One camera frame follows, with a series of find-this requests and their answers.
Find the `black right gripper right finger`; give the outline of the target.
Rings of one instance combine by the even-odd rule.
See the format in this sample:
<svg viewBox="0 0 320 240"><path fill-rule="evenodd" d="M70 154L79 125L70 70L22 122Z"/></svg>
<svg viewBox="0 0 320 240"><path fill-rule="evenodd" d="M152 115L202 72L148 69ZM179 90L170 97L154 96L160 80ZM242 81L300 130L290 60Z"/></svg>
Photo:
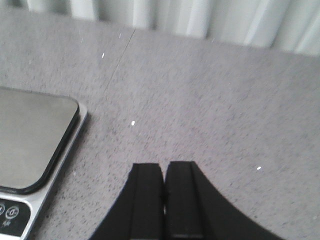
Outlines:
<svg viewBox="0 0 320 240"><path fill-rule="evenodd" d="M279 240L230 203L194 161L172 161L165 177L167 240Z"/></svg>

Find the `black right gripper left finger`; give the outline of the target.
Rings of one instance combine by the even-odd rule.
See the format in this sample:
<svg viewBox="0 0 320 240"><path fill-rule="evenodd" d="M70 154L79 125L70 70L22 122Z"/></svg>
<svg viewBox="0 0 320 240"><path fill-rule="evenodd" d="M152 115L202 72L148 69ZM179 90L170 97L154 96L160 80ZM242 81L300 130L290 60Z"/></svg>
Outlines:
<svg viewBox="0 0 320 240"><path fill-rule="evenodd" d="M134 163L91 240L162 240L164 180L157 163Z"/></svg>

